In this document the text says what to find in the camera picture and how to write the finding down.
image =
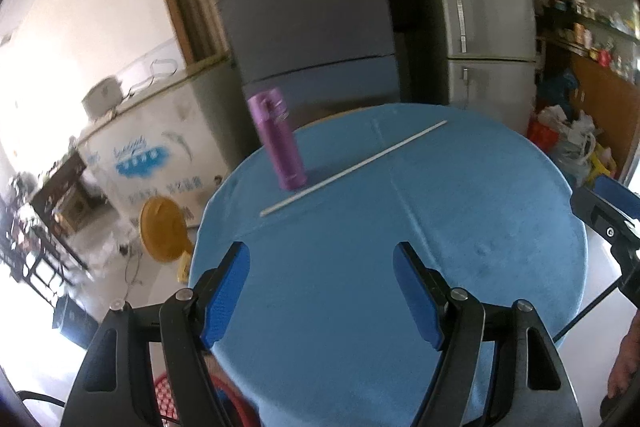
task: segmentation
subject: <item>black bin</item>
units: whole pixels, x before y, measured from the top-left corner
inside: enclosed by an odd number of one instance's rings
[[[64,295],[56,302],[51,327],[71,342],[86,349],[98,330],[98,321],[78,306],[69,295]]]

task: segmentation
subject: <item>refrigerator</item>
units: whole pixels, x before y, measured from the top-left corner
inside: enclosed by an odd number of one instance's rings
[[[534,108],[533,0],[428,0],[446,102],[524,134]]]
[[[78,152],[111,205],[134,226],[152,196],[174,200],[189,227],[259,147],[238,68],[206,59],[153,81],[89,124]]]

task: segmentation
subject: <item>silver refrigerator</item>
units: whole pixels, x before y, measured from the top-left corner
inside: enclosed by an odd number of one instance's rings
[[[446,102],[524,134],[536,87],[533,0],[428,0]]]

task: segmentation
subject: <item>yellow stool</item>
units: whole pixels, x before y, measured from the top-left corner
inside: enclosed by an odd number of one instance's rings
[[[159,263],[172,263],[180,258],[178,281],[186,283],[189,280],[193,243],[175,201],[164,196],[145,201],[140,212],[140,237],[145,250]]]

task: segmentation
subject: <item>human hand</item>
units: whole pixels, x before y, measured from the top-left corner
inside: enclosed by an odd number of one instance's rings
[[[609,398],[626,391],[633,374],[638,370],[638,365],[640,365],[640,310],[636,312],[629,332],[620,343],[620,352],[607,382]]]

